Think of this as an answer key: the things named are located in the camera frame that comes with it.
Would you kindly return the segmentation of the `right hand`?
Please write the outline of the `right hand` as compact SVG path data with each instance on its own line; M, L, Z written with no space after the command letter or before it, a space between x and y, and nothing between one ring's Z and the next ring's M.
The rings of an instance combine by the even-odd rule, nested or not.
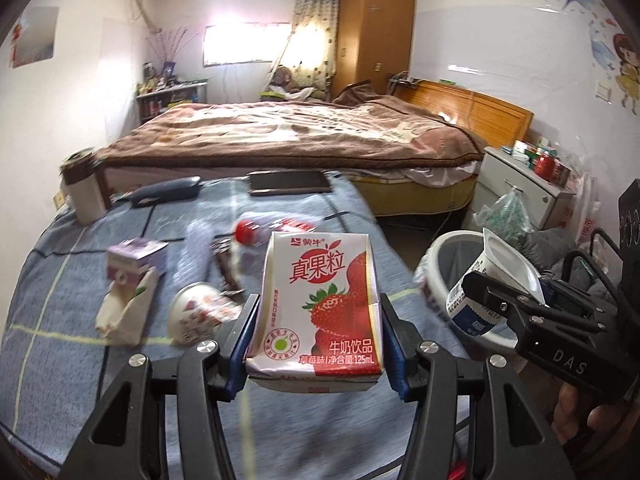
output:
M622 401L593 408L588 415L579 408L580 393L570 384L562 385L556 402L551 429L559 444L574 439L588 427L598 437L605 437L605 452L619 450L631 436L639 420L639 402Z

